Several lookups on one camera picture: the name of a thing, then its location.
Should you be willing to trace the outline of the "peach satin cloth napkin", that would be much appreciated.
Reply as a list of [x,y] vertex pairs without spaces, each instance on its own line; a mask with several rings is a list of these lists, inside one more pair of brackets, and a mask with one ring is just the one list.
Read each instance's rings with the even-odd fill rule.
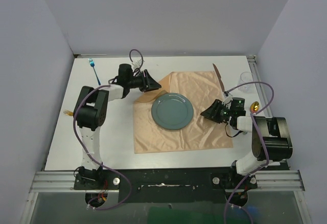
[[[133,130],[135,153],[172,152],[232,148],[232,139],[224,124],[210,121],[201,112],[216,99],[222,99],[222,91],[213,71],[171,72],[160,80],[161,89],[144,93],[133,104]],[[189,99],[194,115],[183,129],[169,131],[158,126],[151,107],[156,98],[166,93],[179,93]]]

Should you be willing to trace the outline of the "teal round plate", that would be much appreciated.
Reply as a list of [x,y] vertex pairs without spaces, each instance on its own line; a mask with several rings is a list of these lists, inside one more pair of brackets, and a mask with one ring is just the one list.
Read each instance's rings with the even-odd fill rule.
[[151,116],[154,122],[166,130],[180,130],[192,120],[194,108],[189,99],[178,93],[166,93],[152,104]]

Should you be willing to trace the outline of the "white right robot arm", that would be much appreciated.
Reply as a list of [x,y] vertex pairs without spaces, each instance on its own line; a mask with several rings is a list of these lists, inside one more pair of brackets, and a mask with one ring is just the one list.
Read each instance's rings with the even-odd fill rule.
[[245,99],[240,97],[227,98],[224,101],[216,99],[201,115],[216,123],[224,123],[238,131],[251,133],[251,149],[241,159],[235,162],[236,170],[227,175],[228,183],[235,188],[246,181],[247,174],[270,163],[289,159],[293,146],[284,117],[256,116],[259,103],[253,103],[250,116],[246,115]]

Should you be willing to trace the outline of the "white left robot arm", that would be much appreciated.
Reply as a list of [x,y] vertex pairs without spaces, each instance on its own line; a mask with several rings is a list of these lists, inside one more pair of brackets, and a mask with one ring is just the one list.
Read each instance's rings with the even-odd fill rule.
[[73,112],[73,130],[83,148],[78,174],[94,189],[104,183],[100,129],[106,119],[108,103],[124,99],[134,88],[146,93],[160,89],[161,85],[147,70],[135,74],[130,64],[120,64],[118,75],[109,80],[107,85],[97,88],[83,86],[80,90]]

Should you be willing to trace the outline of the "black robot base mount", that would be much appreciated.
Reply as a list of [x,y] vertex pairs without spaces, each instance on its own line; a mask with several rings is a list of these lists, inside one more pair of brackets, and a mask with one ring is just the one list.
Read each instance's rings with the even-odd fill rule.
[[117,191],[118,201],[135,203],[225,203],[247,198],[247,191],[258,187],[254,176],[244,177],[231,167],[138,169],[114,173],[100,170],[94,177],[85,169],[75,173],[75,190],[85,190],[85,199],[99,207],[108,193]]

